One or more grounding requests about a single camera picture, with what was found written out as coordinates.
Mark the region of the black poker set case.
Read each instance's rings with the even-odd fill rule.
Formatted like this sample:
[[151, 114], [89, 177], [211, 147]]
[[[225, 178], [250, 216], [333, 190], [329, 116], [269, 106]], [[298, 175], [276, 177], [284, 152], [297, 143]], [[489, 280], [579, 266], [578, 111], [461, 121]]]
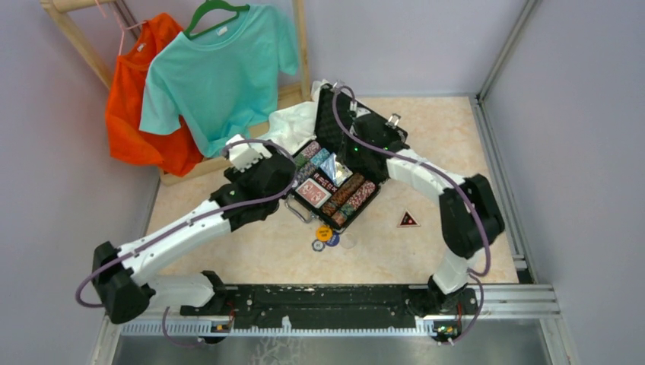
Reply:
[[324, 83], [318, 92], [313, 136], [297, 150], [297, 186], [288, 198], [302, 204], [308, 223], [317, 218], [337, 233], [343, 232], [380, 193], [388, 180], [385, 151], [406, 146], [408, 133], [335, 85]]

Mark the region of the red playing card deck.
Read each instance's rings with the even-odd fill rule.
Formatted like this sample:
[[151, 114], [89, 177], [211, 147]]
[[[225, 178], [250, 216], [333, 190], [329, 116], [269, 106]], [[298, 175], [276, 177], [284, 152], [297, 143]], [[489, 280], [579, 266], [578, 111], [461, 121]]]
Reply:
[[322, 207], [332, 196], [332, 193], [323, 188], [313, 179], [307, 179], [297, 187], [296, 193], [314, 208]]

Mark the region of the red black triangular card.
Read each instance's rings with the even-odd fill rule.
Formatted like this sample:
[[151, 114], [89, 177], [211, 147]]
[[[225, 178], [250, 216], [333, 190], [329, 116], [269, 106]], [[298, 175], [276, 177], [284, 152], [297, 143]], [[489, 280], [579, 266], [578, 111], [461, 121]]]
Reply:
[[397, 224], [398, 228], [409, 228], [409, 227], [420, 227], [420, 226], [421, 225], [418, 223], [418, 220], [415, 219], [408, 210], [405, 210], [403, 212]]

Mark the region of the yellow big blind button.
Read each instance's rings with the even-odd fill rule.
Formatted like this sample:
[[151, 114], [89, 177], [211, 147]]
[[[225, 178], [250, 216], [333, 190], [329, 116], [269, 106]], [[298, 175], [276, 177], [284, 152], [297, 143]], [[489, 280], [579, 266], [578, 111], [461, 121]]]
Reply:
[[321, 241], [321, 242], [328, 242], [331, 240], [333, 237], [334, 231], [331, 227], [328, 227], [326, 225], [321, 225], [317, 230], [316, 230], [316, 238]]

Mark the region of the grey poker chip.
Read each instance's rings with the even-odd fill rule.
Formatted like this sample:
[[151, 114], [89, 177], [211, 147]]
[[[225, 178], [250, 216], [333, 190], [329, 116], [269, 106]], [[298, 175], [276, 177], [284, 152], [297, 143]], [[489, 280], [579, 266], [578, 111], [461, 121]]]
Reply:
[[314, 252], [322, 252], [326, 248], [326, 244], [320, 240], [314, 240], [311, 247]]

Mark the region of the blue playing card box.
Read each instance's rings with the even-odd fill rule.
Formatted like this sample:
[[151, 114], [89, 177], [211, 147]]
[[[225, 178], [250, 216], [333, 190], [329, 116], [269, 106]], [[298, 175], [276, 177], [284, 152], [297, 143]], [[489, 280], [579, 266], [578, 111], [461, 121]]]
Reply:
[[331, 153], [319, 166], [330, 181], [340, 187], [353, 173], [338, 160], [336, 153]]

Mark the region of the blue small blind button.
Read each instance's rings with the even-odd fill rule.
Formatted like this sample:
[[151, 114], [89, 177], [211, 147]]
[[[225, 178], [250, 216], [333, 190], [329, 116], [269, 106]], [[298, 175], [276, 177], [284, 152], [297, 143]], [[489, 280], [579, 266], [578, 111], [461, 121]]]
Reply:
[[340, 242], [340, 236], [337, 233], [333, 233], [331, 238], [326, 241], [326, 245], [329, 247], [335, 247], [339, 244]]

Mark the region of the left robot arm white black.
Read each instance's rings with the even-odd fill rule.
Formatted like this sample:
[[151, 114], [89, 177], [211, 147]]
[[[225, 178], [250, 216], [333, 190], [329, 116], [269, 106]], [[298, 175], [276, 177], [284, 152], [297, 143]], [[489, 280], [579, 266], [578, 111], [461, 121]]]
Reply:
[[147, 309], [178, 306], [183, 315], [222, 313], [227, 288], [214, 271], [184, 276], [159, 271], [200, 245], [278, 210], [279, 199], [294, 184], [292, 158], [273, 152], [245, 170], [227, 170], [230, 183], [185, 216], [159, 231], [115, 247], [105, 242], [94, 250], [91, 283], [113, 324], [123, 324]]

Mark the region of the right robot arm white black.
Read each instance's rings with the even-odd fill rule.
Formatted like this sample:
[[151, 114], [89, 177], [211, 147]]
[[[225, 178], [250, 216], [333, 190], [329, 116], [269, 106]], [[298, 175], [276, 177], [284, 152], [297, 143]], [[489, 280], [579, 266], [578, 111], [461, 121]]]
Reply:
[[348, 164], [383, 173], [411, 186], [440, 209], [446, 253], [429, 280], [428, 303], [437, 313], [448, 313], [458, 303], [457, 291], [470, 277], [482, 278], [491, 268], [491, 244], [506, 225], [488, 179], [449, 173], [420, 156], [391, 122], [378, 123], [364, 115], [343, 122], [335, 117], [348, 139]]

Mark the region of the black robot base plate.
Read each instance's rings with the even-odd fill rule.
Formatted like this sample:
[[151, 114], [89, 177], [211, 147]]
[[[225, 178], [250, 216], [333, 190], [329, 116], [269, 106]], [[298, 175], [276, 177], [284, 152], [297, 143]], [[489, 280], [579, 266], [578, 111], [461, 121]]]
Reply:
[[239, 284], [218, 289], [202, 307], [181, 306], [183, 316], [224, 316], [234, 329], [411, 329], [417, 319], [475, 314], [475, 290], [440, 294], [426, 284]]

